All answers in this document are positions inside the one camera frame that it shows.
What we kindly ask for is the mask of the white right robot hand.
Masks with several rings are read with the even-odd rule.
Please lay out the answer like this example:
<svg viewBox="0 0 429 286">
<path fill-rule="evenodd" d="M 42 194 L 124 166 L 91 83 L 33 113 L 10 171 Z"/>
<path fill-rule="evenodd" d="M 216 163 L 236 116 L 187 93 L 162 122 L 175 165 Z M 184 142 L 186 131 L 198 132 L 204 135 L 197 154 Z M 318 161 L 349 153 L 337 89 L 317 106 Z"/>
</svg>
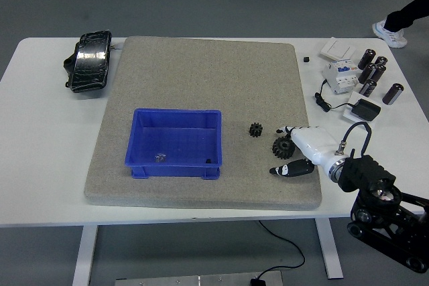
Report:
<svg viewBox="0 0 429 286">
<path fill-rule="evenodd" d="M 319 165 L 333 182 L 338 181 L 345 156 L 337 151 L 339 144 L 324 128 L 285 126 L 277 129 L 276 133 L 286 133 L 289 142 L 302 152 L 304 158 L 273 167 L 269 170 L 270 174 L 296 177 L 313 172 Z"/>
</svg>

